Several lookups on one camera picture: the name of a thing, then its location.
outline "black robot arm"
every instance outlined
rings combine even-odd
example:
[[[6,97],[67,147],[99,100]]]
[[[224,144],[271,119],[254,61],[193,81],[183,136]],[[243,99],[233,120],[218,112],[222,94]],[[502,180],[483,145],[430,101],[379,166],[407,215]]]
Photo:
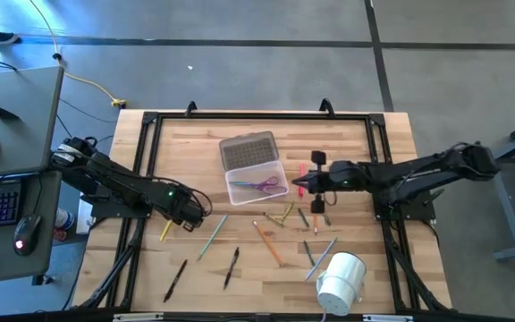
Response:
[[[198,191],[172,179],[135,174],[98,152],[89,138],[66,139],[49,164],[63,174],[65,182],[83,192],[85,201],[100,210],[93,215],[141,218],[156,210],[192,231],[211,211],[206,211],[194,195]]]
[[[489,148],[479,143],[459,143],[429,157],[399,164],[373,164],[335,161],[328,172],[321,171],[325,154],[313,151],[317,170],[293,180],[294,184],[316,194],[311,211],[324,212],[321,194],[327,191],[368,191],[393,206],[414,199],[419,193],[465,178],[474,181],[492,179],[499,171]]]

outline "shoe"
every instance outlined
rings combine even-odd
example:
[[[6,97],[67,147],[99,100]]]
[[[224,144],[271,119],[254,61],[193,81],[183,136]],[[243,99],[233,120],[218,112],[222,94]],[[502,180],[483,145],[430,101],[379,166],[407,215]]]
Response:
[[[9,45],[21,41],[19,36],[12,32],[0,32],[0,45]]]

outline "scissors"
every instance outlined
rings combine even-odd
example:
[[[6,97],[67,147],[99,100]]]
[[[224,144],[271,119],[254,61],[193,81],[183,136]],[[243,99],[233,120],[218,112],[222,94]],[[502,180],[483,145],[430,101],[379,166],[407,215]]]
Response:
[[[276,176],[272,176],[264,182],[260,183],[251,183],[251,182],[230,182],[230,184],[237,185],[240,187],[249,187],[258,189],[259,191],[263,191],[268,195],[275,195],[278,193],[284,193],[287,191],[287,188],[277,185],[279,183],[279,178]]]

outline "wooden table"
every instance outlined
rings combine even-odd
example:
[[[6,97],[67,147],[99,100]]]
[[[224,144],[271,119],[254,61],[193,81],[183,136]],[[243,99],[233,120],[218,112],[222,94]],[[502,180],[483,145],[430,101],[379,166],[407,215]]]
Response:
[[[116,126],[110,156],[128,168],[132,168],[134,161],[143,112],[122,110]],[[408,115],[384,115],[393,162],[417,157]],[[315,287],[319,273],[315,273],[308,282],[303,281],[311,264],[302,242],[308,242],[317,259],[328,242],[339,237],[332,253],[352,252],[367,265],[363,301],[354,304],[351,312],[393,312],[381,225],[374,219],[368,193],[338,193],[337,205],[326,210],[333,225],[326,226],[319,217],[320,232],[317,236],[305,229],[295,210],[288,216],[286,228],[278,227],[262,216],[264,211],[281,214],[288,202],[295,201],[312,223],[312,215],[308,211],[312,197],[307,195],[299,200],[296,186],[292,185],[290,193],[284,198],[238,207],[230,204],[218,143],[226,138],[258,131],[274,133],[288,181],[300,175],[301,164],[311,165],[310,152],[314,149],[327,153],[328,165],[338,159],[369,161],[366,130],[363,123],[356,121],[165,120],[155,175],[171,177],[204,191],[214,203],[214,212],[193,233],[173,226],[164,242],[158,241],[158,237],[166,220],[159,214],[148,220],[132,311],[322,312]],[[150,147],[152,132],[150,130],[148,133],[146,147]],[[142,169],[146,168],[148,153],[146,151],[143,157]],[[200,250],[225,214],[229,218],[205,257],[197,262]],[[278,267],[253,227],[252,220],[256,220],[273,240],[287,267]],[[73,304],[85,301],[105,278],[114,261],[120,226],[121,220],[108,219],[90,234]],[[438,300],[450,307],[435,237],[420,222],[408,222],[407,232],[415,270]],[[240,247],[240,258],[228,288],[223,290],[225,275],[236,247]],[[164,295],[185,259],[189,264],[172,298],[163,303]],[[327,267],[329,259],[327,257],[321,268]],[[122,276],[119,297],[126,284],[126,271],[122,272]],[[399,277],[403,299],[408,302],[406,278],[401,270]]]

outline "gray floor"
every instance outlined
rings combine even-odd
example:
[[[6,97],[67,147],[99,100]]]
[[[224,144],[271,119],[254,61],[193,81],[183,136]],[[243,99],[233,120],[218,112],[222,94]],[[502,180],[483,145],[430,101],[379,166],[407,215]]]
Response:
[[[204,38],[368,41],[361,0],[37,0],[60,35],[95,38]],[[374,0],[383,41],[515,43],[515,0]],[[48,35],[24,1],[0,0],[0,30]],[[338,110],[383,111],[372,49],[270,47],[61,46],[69,71],[98,81],[129,108],[264,108],[313,110],[329,97]],[[21,68],[54,64],[49,45],[0,47]],[[394,110],[409,113],[420,155],[454,142],[501,146],[515,129],[515,51],[385,50]],[[112,121],[117,110],[100,91],[65,79],[63,98]],[[112,134],[61,104],[73,135]],[[65,137],[55,129],[54,145]],[[107,151],[110,140],[102,145]],[[515,173],[505,176],[515,194]],[[76,193],[63,198],[72,207]],[[435,202],[453,306],[515,318],[515,260],[492,253],[512,246],[490,182],[457,182]],[[0,293],[32,293],[6,311],[60,309],[82,245],[54,248],[50,271],[61,283],[30,287],[0,282]]]

